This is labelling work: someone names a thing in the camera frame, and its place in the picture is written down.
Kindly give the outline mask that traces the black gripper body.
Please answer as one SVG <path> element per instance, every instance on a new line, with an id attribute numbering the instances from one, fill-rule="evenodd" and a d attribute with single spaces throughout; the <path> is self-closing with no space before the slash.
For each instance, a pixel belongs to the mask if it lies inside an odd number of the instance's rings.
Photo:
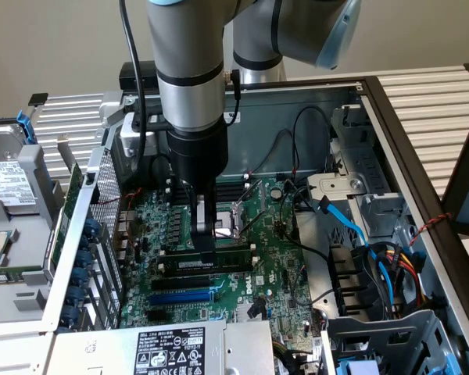
<path id="1" fill-rule="evenodd" d="M 213 188 L 228 161 L 227 125 L 216 123 L 207 130 L 168 130 L 166 140 L 175 174 L 195 192 Z"/>

